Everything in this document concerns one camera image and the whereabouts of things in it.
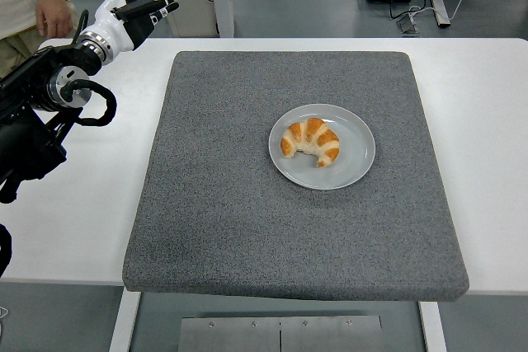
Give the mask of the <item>person's hand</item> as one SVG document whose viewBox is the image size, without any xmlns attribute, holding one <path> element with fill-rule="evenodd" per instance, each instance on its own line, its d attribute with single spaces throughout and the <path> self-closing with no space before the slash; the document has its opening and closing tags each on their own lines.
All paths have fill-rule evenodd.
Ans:
<svg viewBox="0 0 528 352">
<path fill-rule="evenodd" d="M 73 30 L 72 11 L 67 0 L 37 0 L 36 26 L 47 39 L 66 38 Z"/>
</svg>

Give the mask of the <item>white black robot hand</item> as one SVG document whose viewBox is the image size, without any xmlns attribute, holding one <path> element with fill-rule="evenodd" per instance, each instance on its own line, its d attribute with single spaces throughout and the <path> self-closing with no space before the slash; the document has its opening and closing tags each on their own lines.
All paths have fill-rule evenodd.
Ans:
<svg viewBox="0 0 528 352">
<path fill-rule="evenodd" d="M 178 7 L 178 0 L 105 0 L 96 10 L 95 22 L 81 31 L 79 39 L 108 64 L 118 54 L 140 47 Z"/>
</svg>

